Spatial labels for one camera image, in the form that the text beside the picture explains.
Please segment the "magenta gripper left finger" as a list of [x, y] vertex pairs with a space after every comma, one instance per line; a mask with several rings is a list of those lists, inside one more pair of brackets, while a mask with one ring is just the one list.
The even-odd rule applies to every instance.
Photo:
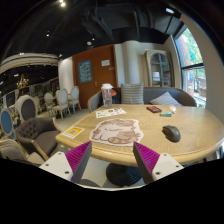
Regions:
[[72, 150], [57, 152], [40, 168], [73, 183], [79, 183], [87, 166], [92, 143], [86, 142]]

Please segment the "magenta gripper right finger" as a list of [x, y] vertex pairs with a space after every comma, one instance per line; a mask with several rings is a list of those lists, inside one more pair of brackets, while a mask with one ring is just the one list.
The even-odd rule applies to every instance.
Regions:
[[183, 166], [168, 153], [158, 154], [137, 142], [133, 144], [133, 153], [145, 184], [183, 169]]

